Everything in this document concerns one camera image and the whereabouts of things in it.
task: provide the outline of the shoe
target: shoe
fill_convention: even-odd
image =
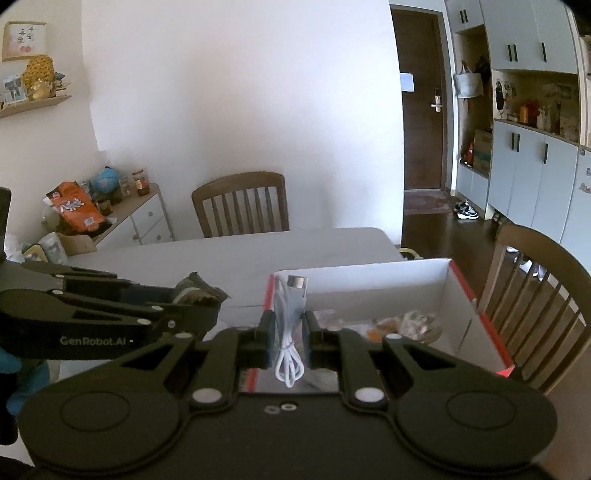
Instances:
[[[519,268],[522,269],[525,273],[529,273],[531,266],[533,265],[531,260],[528,260],[527,262],[523,262]],[[546,273],[546,270],[544,269],[544,267],[538,267],[534,270],[534,272],[531,274],[532,277],[538,277],[539,280],[542,280],[542,278],[544,278],[544,274]]]
[[[453,207],[453,211],[454,212],[459,212],[460,210],[462,210],[464,208],[464,206],[467,204],[468,202],[465,200],[462,200],[461,202],[457,202],[454,207]]]
[[[462,220],[476,220],[478,218],[478,212],[475,211],[468,202],[456,212],[456,215]]]

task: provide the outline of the hanging bag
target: hanging bag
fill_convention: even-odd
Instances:
[[[484,86],[480,73],[472,73],[465,61],[462,61],[462,71],[454,75],[458,98],[474,98],[484,95]]]

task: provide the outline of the snack package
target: snack package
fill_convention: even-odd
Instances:
[[[94,232],[105,221],[105,217],[75,181],[63,181],[47,197],[63,219],[78,233]]]

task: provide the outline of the wall shelf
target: wall shelf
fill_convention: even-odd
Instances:
[[[6,108],[0,110],[0,118],[16,115],[17,113],[27,112],[29,110],[45,108],[46,106],[58,105],[71,97],[71,95],[57,95],[55,97],[45,98],[43,100],[31,100],[28,102],[15,103],[12,106],[7,106]]]

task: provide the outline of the plastic bag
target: plastic bag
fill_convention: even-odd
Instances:
[[[78,233],[94,232],[105,221],[105,217],[75,181],[63,181],[47,197],[57,207],[63,219]]]
[[[39,240],[38,243],[41,245],[41,248],[45,252],[50,263],[57,265],[68,264],[66,250],[64,250],[64,246],[61,244],[61,240],[57,236],[57,233],[49,233]]]

